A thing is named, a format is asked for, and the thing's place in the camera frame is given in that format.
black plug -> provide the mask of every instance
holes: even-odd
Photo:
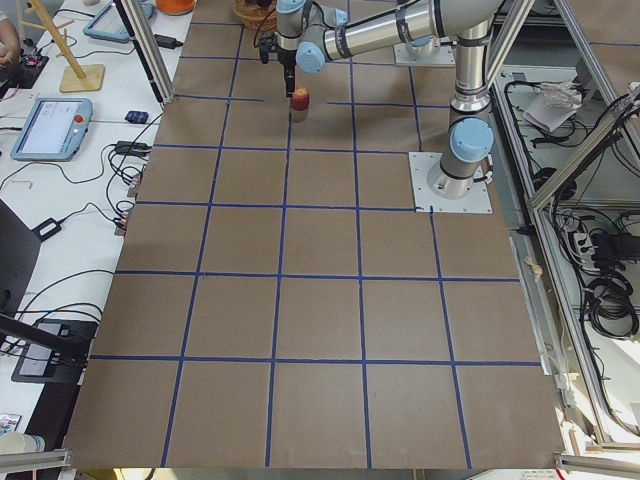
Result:
[[[171,50],[181,47],[184,43],[179,42],[173,37],[167,37],[166,35],[158,35],[157,33],[153,35],[156,39],[156,43],[159,47],[169,48]]]

person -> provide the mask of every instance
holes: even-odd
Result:
[[[18,32],[2,10],[0,10],[0,42],[4,44],[0,46],[0,66],[8,67],[18,64],[20,62]]]

woven basket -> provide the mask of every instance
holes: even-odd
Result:
[[[269,12],[275,8],[275,0],[267,8],[260,8],[256,4],[247,4],[246,0],[233,0],[233,12],[240,17],[245,27],[251,30],[262,30],[268,32],[276,29],[278,23],[277,14],[273,12],[269,18]]]

blue joint cap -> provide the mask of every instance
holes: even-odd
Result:
[[[426,37],[416,38],[409,45],[411,45],[412,47],[424,47],[426,45],[429,45],[429,43],[431,43],[431,40],[433,40],[433,35],[427,35]]]
[[[493,146],[493,130],[484,120],[468,118],[457,123],[451,132],[451,151],[461,161],[477,163]]]
[[[301,42],[296,53],[296,63],[305,73],[319,73],[324,68],[324,52],[315,43]]]
[[[336,8],[336,26],[344,25],[349,21],[349,14],[344,10]]]
[[[276,2],[276,11],[283,15],[293,13],[304,7],[305,0],[278,0]]]

white mounting plate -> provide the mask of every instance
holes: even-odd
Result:
[[[427,176],[431,167],[440,161],[440,157],[441,153],[409,152],[416,211],[430,213],[433,209],[434,212],[443,213],[493,213],[485,182],[474,183],[469,193],[458,200],[442,198],[434,193],[427,182]],[[478,171],[482,176],[482,170],[478,168]]]
[[[404,43],[393,46],[393,53],[396,56],[396,65],[407,67],[434,67],[434,68],[454,68],[456,66],[453,50],[449,45],[440,46],[431,50],[425,50],[419,55],[412,55],[407,50]]]

